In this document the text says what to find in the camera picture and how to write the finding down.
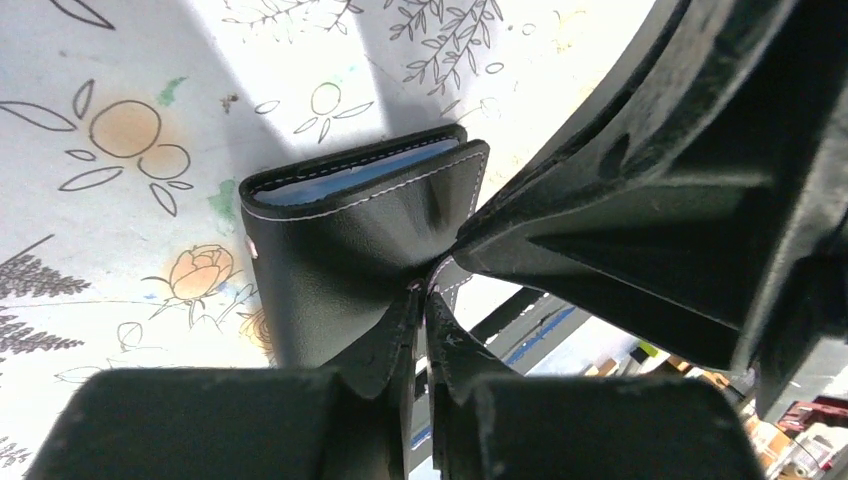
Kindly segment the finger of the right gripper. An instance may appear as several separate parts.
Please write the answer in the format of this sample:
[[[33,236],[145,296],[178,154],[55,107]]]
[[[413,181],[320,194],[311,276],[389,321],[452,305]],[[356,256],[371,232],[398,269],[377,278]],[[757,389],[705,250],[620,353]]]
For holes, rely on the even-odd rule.
[[[846,3],[657,1],[453,254],[732,370],[846,219]]]

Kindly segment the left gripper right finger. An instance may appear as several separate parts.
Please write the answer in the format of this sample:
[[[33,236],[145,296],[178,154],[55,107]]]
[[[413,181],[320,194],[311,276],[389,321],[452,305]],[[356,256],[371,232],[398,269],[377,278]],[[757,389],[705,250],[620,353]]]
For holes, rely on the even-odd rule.
[[[759,479],[712,385],[674,376],[524,376],[425,304],[432,461],[445,479]]]

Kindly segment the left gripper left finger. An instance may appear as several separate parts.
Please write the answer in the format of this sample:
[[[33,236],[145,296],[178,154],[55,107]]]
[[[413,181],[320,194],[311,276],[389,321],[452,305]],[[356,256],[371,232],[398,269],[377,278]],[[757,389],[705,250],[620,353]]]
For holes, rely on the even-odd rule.
[[[403,479],[423,293],[313,369],[115,369],[72,396],[31,479]]]

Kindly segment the black leather card holder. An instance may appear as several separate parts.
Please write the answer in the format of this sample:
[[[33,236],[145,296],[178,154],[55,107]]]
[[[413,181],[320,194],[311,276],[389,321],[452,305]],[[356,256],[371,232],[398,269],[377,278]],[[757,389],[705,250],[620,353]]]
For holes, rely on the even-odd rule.
[[[412,283],[454,300],[470,274],[449,251],[489,153],[448,125],[245,178],[242,219],[277,365],[326,363]]]

